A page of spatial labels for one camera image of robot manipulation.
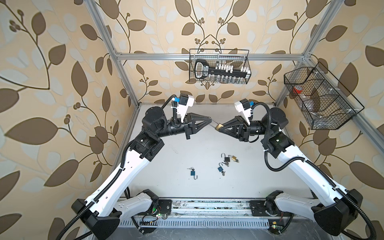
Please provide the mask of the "brass padlock with key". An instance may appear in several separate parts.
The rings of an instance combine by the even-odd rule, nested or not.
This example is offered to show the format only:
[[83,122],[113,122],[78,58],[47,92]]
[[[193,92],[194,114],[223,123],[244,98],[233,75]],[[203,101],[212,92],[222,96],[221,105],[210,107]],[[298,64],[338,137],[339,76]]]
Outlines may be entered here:
[[222,124],[217,123],[217,122],[215,122],[215,121],[212,121],[212,122],[210,123],[210,126],[212,126],[216,131],[219,131],[219,130],[223,127]]

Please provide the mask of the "small brass padlock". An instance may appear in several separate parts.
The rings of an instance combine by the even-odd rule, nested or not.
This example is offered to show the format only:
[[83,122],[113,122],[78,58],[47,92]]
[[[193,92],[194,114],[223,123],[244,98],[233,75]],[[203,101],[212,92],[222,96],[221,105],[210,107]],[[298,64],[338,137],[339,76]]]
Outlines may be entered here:
[[238,159],[237,157],[235,157],[235,156],[229,156],[229,157],[230,157],[230,159],[231,159],[232,161],[234,161],[234,162],[236,162],[236,163],[239,162],[239,159]]

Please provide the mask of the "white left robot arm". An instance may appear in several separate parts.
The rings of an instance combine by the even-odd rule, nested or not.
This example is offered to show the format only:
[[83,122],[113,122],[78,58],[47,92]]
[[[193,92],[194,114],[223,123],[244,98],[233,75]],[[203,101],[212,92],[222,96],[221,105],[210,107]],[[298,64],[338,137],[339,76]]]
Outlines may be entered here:
[[161,107],[149,108],[142,120],[141,132],[125,146],[121,163],[93,194],[73,203],[72,209],[77,215],[65,228],[69,229],[77,220],[81,220],[89,231],[80,236],[80,240],[91,235],[105,240],[117,229],[122,219],[146,212],[154,214],[159,198],[152,191],[144,190],[124,201],[120,201],[120,197],[137,174],[163,148],[162,137],[185,134],[189,139],[212,122],[210,117],[194,113],[187,113],[184,119],[176,120],[176,123],[167,120]]

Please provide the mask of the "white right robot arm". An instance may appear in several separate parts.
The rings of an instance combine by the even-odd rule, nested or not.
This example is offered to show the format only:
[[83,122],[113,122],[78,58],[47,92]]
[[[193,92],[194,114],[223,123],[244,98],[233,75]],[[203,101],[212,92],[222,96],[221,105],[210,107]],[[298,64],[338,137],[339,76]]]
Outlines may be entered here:
[[273,172],[291,169],[315,195],[315,198],[308,199],[274,191],[266,197],[271,215],[286,212],[305,217],[332,236],[348,235],[346,228],[361,216],[373,230],[370,219],[361,209],[363,196],[357,190],[347,190],[310,161],[282,132],[287,123],[285,113],[272,108],[259,121],[251,121],[248,116],[236,116],[218,124],[216,129],[241,142],[248,142],[250,136],[263,136],[261,143],[267,168]]

